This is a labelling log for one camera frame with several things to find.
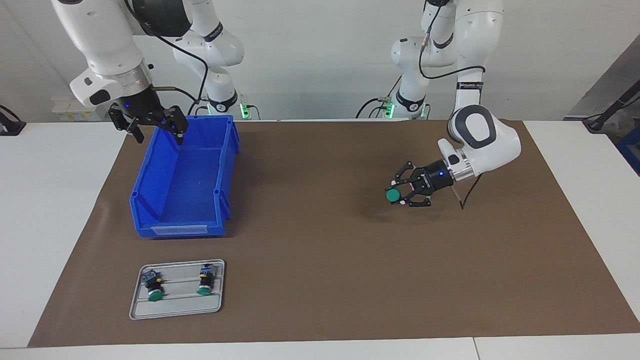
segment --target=gray tray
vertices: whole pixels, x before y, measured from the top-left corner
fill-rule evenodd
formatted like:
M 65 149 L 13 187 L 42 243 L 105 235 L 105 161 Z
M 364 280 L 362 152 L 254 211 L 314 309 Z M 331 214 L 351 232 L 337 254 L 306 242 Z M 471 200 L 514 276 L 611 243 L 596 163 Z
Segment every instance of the gray tray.
M 212 269 L 215 269 L 214 272 L 212 271 L 214 286 L 209 296 L 196 293 L 200 285 L 199 275 L 203 264 L 211 264 Z M 141 276 L 149 270 L 155 270 L 163 280 L 164 297 L 157 302 L 150 302 L 147 299 L 147 289 L 142 284 Z M 129 318 L 143 320 L 215 313 L 222 306 L 224 276 L 225 262 L 220 259 L 145 265 L 138 274 Z

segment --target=table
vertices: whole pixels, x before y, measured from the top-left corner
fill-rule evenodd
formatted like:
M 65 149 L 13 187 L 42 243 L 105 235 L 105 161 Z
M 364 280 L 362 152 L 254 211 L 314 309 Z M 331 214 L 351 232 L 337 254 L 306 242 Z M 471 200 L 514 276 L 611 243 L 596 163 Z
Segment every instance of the table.
M 636 316 L 640 317 L 640 178 L 604 135 L 578 122 L 526 126 Z M 30 124 L 0 139 L 0 348 L 25 347 L 93 208 L 124 134 L 101 124 Z M 32 239 L 47 238 L 47 243 Z M 32 274 L 37 271 L 34 291 Z M 640 334 L 539 338 L 463 338 L 320 343 L 140 345 L 0 350 L 0 357 L 106 358 L 143 352 L 160 358 L 212 352 L 217 358 L 536 358 L 545 349 L 563 359 L 640 357 Z

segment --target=blue bin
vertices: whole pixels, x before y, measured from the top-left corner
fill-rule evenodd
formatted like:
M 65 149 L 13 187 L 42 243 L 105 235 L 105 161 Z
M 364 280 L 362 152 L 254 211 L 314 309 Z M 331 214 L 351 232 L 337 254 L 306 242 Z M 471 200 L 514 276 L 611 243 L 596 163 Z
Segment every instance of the blue bin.
M 129 202 L 143 238 L 195 238 L 225 234 L 229 189 L 239 139 L 231 116 L 188 117 L 178 146 L 156 129 Z

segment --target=black cable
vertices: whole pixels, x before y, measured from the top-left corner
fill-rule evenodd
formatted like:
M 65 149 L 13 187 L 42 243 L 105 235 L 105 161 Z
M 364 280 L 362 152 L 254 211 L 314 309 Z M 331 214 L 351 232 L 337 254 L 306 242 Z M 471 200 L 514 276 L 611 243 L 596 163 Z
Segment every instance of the black cable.
M 199 60 L 201 63 L 203 63 L 203 64 L 204 64 L 204 76 L 202 77 L 202 84 L 200 84 L 200 91 L 198 92 L 198 99 L 201 99 L 201 98 L 202 98 L 202 93 L 204 92 L 204 85 L 205 85 L 205 83 L 207 82 L 207 75 L 208 75 L 208 73 L 209 73 L 209 64 L 208 64 L 206 61 L 204 61 L 202 58 L 200 58 L 200 57 L 198 57 L 198 56 L 196 56 L 196 55 L 194 55 L 194 54 L 191 54 L 189 51 L 186 51 L 185 49 L 183 49 L 183 48 L 181 48 L 181 47 L 178 47 L 178 46 L 176 46 L 176 45 L 173 45 L 171 42 L 167 41 L 167 39 L 165 39 L 165 38 L 163 38 L 163 37 L 159 37 L 159 36 L 157 36 L 157 35 L 155 35 L 155 36 L 156 36 L 158 39 L 160 39 L 160 41 L 164 42 L 165 44 L 169 45 L 170 47 L 172 47 L 172 48 L 174 48 L 174 49 L 176 49 L 176 50 L 180 51 L 181 53 L 187 54 L 187 55 L 189 55 L 190 57 L 192 57 L 192 58 L 194 58 L 194 59 L 196 59 L 196 60 Z M 189 111 L 187 112 L 187 115 L 190 115 L 190 114 L 191 114 L 191 112 L 193 111 L 193 108 L 194 108 L 197 104 L 199 104 L 199 103 L 200 103 L 200 101 L 198 101 L 198 102 L 194 102 L 194 103 L 191 105 L 191 107 L 189 108 Z
M 390 97 L 391 93 L 394 92 L 394 89 L 400 83 L 400 79 L 402 79 L 402 75 L 398 76 L 398 80 L 396 80 L 396 83 L 394 84 L 394 86 L 391 88 L 391 90 L 389 90 L 389 94 L 387 94 L 387 97 Z
M 260 109 L 258 109 L 256 105 L 247 105 L 246 107 L 248 109 L 255 109 L 255 111 L 258 113 L 258 120 L 262 120 L 262 117 L 260 116 Z
M 16 120 L 21 121 L 20 118 L 18 117 L 18 115 L 16 115 L 13 111 L 11 111 L 9 108 L 7 108 L 4 105 L 0 105 L 0 109 L 6 111 L 9 115 L 15 117 Z
M 200 107 L 198 107 L 198 108 L 196 109 L 195 115 L 196 115 L 196 116 L 198 116 L 198 110 L 202 110 L 202 109 L 205 109 L 205 110 L 209 111 L 209 108 L 208 108 L 208 107 L 206 107 L 206 106 L 200 106 Z
M 181 88 L 177 88 L 175 86 L 154 86 L 153 90 L 155 91 L 175 91 L 175 92 L 179 92 L 182 93 L 186 96 L 188 96 L 193 102 L 197 102 L 196 98 L 193 97 L 193 95 L 189 94 L 188 92 L 186 92 L 185 90 L 181 89 Z
M 624 108 L 628 108 L 629 106 L 633 105 L 633 104 L 634 104 L 636 101 L 638 101 L 638 100 L 640 100 L 640 96 L 639 96 L 639 97 L 636 97 L 636 99 L 635 99 L 635 100 L 633 100 L 633 101 L 630 101 L 630 102 L 626 103 L 623 107 L 621 107 L 621 108 L 620 108 L 620 110 L 622 110 L 622 109 L 624 109 Z M 599 113 L 599 114 L 596 114 L 596 115 L 592 115 L 592 116 L 590 116 L 590 117 L 586 117 L 586 118 L 582 119 L 582 121 L 589 120 L 589 119 L 593 119 L 593 118 L 595 118 L 595 117 L 599 117 L 599 116 L 602 116 L 602 115 L 604 115 L 604 113 Z
M 159 35 L 156 35 L 156 34 L 153 32 L 153 29 L 151 29 L 151 26 L 150 26 L 149 24 L 147 24 L 146 22 L 144 22 L 144 21 L 140 20 L 140 18 L 139 18 L 139 17 L 138 17 L 138 15 L 136 14 L 136 12 L 135 12 L 135 11 L 133 11 L 133 9 L 131 8 L 131 5 L 129 4 L 129 0 L 125 0 L 125 2 L 124 2 L 124 3 L 125 3 L 125 5 L 126 5 L 126 7 L 127 7 L 127 10 L 128 10 L 128 11 L 129 11 L 129 13 L 131 14 L 131 16 L 133 16 L 133 18 L 134 18 L 134 19 L 136 19 L 136 20 L 140 23 L 140 26 L 145 27 L 145 28 L 148 30 L 148 32 L 149 32 L 149 33 L 151 33 L 151 34 L 153 34 L 153 36 L 155 36 L 156 38 L 158 38 L 158 40 L 160 40 L 160 41 L 164 42 L 165 44 L 169 45 L 170 47 L 172 47 L 172 48 L 174 48 L 174 49 L 176 49 L 176 50 L 180 51 L 181 53 L 184 53 L 184 54 L 186 54 L 186 55 L 188 55 L 188 56 L 190 56 L 190 57 L 192 57 L 192 58 L 194 58 L 194 59 L 196 59 L 196 60 L 199 60 L 200 62 L 202 62 L 202 63 L 204 64 L 204 76 L 202 77 L 202 84 L 200 85 L 200 91 L 198 92 L 197 100 L 194 100 L 193 104 L 192 104 L 192 105 L 191 105 L 191 107 L 189 108 L 189 111 L 187 112 L 187 115 L 190 115 L 190 114 L 191 114 L 191 112 L 193 111 L 193 108 L 194 108 L 197 104 L 199 104 L 199 103 L 200 103 L 200 99 L 202 99 L 202 93 L 204 92 L 204 85 L 205 85 L 205 83 L 206 83 L 206 81 L 207 81 L 207 75 L 209 74 L 209 64 L 208 64 L 206 61 L 204 61 L 202 58 L 200 58 L 200 57 L 198 57 L 198 56 L 196 56 L 196 55 L 194 55 L 194 54 L 191 54 L 189 51 L 186 51 L 185 49 L 183 49 L 183 48 L 181 48 L 181 47 L 179 47 L 179 46 L 177 46 L 177 45 L 172 44 L 172 43 L 171 43 L 170 41 L 168 41 L 167 39 L 165 39 L 165 38 L 163 38 L 163 37 L 161 37 L 161 36 L 159 36 Z
M 431 34 L 431 28 L 433 27 L 433 24 L 436 22 L 436 19 L 438 18 L 438 15 L 440 14 L 440 9 L 442 9 L 442 5 L 438 6 L 438 10 L 436 11 L 436 15 L 433 17 L 433 19 L 431 19 L 431 24 L 427 28 L 427 32 L 426 32 L 428 35 Z M 420 73 L 422 74 L 422 77 L 424 77 L 425 79 L 435 80 L 435 79 L 446 78 L 447 76 L 450 76 L 450 75 L 453 75 L 453 74 L 457 74 L 459 72 L 463 72 L 463 71 L 467 71 L 467 70 L 472 70 L 472 69 L 481 69 L 483 72 L 486 72 L 486 68 L 484 66 L 477 65 L 477 66 L 465 67 L 464 69 L 458 69 L 458 70 L 455 70 L 455 71 L 452 71 L 452 72 L 448 72 L 446 74 L 442 74 L 442 75 L 438 75 L 438 76 L 427 76 L 424 73 L 424 70 L 422 69 L 422 55 L 424 54 L 425 48 L 426 48 L 426 46 L 423 46 L 422 49 L 420 49 L 420 57 L 418 59 L 418 68 L 420 69 Z
M 377 110 L 378 113 L 380 113 L 381 110 L 386 109 L 386 106 L 378 106 L 377 108 L 374 108 L 373 110 L 371 110 L 371 113 L 369 114 L 369 119 L 372 119 L 373 113 Z
M 476 185 L 478 185 L 478 181 L 480 181 L 480 179 L 482 179 L 482 175 L 484 174 L 480 174 L 477 178 L 476 181 L 474 182 L 474 184 L 471 186 L 471 189 L 469 189 L 469 192 L 467 193 L 467 196 L 465 196 L 465 200 L 462 201 L 460 200 L 460 208 L 462 210 L 465 209 L 465 207 L 467 206 L 467 200 L 469 200 L 469 195 L 471 195 L 471 192 L 474 191 L 474 188 L 476 188 Z
M 364 105 L 362 105 L 362 107 L 360 108 L 360 110 L 358 110 L 358 113 L 356 114 L 356 119 L 360 118 L 360 114 L 364 111 L 364 108 L 366 108 L 367 105 L 369 105 L 372 102 L 376 102 L 376 101 L 380 101 L 380 100 L 377 97 L 374 97 L 373 99 L 365 102 Z
M 469 67 L 465 67 L 463 69 L 458 69 L 452 72 L 448 72 L 446 74 L 442 74 L 442 75 L 438 75 L 438 76 L 427 76 L 424 73 L 424 70 L 422 69 L 422 53 L 420 53 L 420 73 L 422 74 L 422 76 L 425 79 L 429 79 L 429 80 L 435 80 L 435 79 L 442 79 L 442 78 L 446 78 L 447 76 L 453 75 L 453 74 L 457 74 L 459 72 L 463 72 L 463 71 L 467 71 L 467 70 L 472 70 L 472 69 L 481 69 L 482 72 L 486 72 L 486 68 L 484 66 L 480 66 L 480 65 L 475 65 L 475 66 L 469 66 Z

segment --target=green cap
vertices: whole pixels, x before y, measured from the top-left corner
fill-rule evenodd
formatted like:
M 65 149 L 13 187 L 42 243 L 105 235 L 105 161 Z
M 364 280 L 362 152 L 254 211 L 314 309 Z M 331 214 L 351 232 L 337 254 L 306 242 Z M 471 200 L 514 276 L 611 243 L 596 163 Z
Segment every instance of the green cap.
M 400 195 L 400 190 L 391 189 L 387 191 L 387 200 L 389 200 L 389 202 L 396 202 L 401 198 L 402 198 L 402 195 Z
M 156 291 L 155 293 L 151 293 L 151 295 L 149 295 L 149 301 L 156 302 L 158 300 L 161 300 L 163 296 L 164 296 L 163 292 Z
M 198 293 L 199 293 L 200 295 L 204 295 L 204 296 L 211 295 L 211 289 L 207 289 L 207 288 L 199 288 L 199 289 L 198 289 Z

